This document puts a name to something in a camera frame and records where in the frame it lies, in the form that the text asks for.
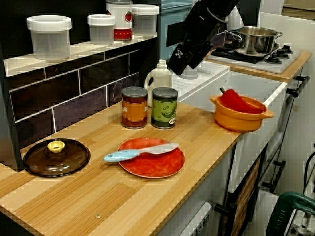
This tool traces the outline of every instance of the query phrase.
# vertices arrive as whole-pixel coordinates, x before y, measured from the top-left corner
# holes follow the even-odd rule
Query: glass pot lid
[[[90,151],[72,139],[49,139],[35,146],[24,156],[25,170],[40,177],[70,175],[87,165]]]

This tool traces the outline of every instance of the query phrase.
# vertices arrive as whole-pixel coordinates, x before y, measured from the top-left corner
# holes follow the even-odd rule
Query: shelf
[[[34,57],[33,54],[20,56],[16,58],[10,58],[3,60],[5,73],[7,77],[30,72],[37,69],[42,69],[47,66],[60,64],[63,62],[88,57],[94,54],[103,53],[110,51],[112,49],[117,49],[123,46],[135,44],[138,42],[146,41],[152,38],[156,38],[157,33],[152,36],[136,36],[133,35],[132,39],[129,41],[115,41],[112,45],[94,45],[91,42],[84,42],[79,44],[74,44],[70,46],[70,57],[67,59],[62,59],[58,61],[45,61]]]

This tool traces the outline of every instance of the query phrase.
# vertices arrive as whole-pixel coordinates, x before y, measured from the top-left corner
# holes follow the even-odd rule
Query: red food
[[[260,114],[263,112],[263,108],[245,102],[233,89],[225,91],[220,97],[220,102],[223,106],[242,113]]]
[[[139,138],[123,143],[118,150],[148,148],[166,143],[166,141],[160,139]],[[121,161],[119,164],[134,175],[158,178],[177,173],[184,162],[184,154],[177,148],[159,155],[142,153],[131,160]]]
[[[127,22],[130,22],[132,20],[132,13],[130,11],[127,12],[127,14],[125,15],[125,20]]]

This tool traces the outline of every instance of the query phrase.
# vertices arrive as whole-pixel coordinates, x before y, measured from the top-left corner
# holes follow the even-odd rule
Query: red plate
[[[149,148],[168,142],[161,139],[139,138],[123,143],[118,150]],[[121,161],[119,164],[126,171],[140,177],[163,178],[177,173],[184,165],[185,157],[178,148],[159,155],[142,153],[139,156]]]

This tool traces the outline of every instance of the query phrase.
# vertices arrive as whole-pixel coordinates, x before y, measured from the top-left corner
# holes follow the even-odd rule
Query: knife
[[[146,147],[142,149],[126,149],[113,152],[105,157],[104,161],[116,162],[116,161],[126,161],[133,159],[141,153],[148,152],[154,155],[170,152],[178,147],[178,143],[162,144],[153,147]]]

